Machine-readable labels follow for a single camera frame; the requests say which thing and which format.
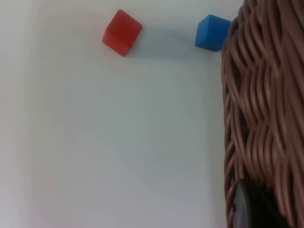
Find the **red cube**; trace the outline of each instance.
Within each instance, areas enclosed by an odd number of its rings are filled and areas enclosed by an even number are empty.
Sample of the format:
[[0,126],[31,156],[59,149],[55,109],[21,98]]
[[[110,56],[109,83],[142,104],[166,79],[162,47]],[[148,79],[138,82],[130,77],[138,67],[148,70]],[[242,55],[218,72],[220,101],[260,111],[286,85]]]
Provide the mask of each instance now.
[[106,28],[103,43],[121,56],[126,56],[143,26],[121,9]]

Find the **wicker basket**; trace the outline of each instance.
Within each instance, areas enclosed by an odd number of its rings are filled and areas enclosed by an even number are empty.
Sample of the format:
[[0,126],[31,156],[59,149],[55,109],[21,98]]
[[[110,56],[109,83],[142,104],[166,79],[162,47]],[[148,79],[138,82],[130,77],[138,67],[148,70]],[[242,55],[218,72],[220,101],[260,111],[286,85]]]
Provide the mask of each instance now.
[[304,228],[304,1],[245,0],[222,60],[228,227],[236,182],[248,179]]

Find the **white surface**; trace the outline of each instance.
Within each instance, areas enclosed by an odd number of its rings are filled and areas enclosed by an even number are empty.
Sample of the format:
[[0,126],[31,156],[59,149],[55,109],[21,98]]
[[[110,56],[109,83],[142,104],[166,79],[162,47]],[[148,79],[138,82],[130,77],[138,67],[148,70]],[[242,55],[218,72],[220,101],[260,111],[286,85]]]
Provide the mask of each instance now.
[[[221,56],[193,44],[240,4],[2,0],[0,227],[225,227]],[[126,58],[118,9],[144,26]]]

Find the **woven basket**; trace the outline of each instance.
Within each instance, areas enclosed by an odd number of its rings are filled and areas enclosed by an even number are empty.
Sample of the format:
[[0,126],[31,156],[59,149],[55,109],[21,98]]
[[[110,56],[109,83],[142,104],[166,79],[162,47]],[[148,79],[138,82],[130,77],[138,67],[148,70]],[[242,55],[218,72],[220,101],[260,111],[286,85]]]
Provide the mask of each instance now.
[[222,60],[228,227],[236,182],[247,179],[304,228],[304,1],[245,0]]

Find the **brown wicker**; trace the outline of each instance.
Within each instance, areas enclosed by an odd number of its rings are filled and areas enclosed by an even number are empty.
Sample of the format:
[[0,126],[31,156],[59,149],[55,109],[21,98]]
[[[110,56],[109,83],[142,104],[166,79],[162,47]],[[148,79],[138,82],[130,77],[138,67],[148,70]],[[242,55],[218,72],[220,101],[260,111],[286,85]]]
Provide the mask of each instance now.
[[228,227],[238,179],[304,228],[304,1],[245,0],[222,52]]

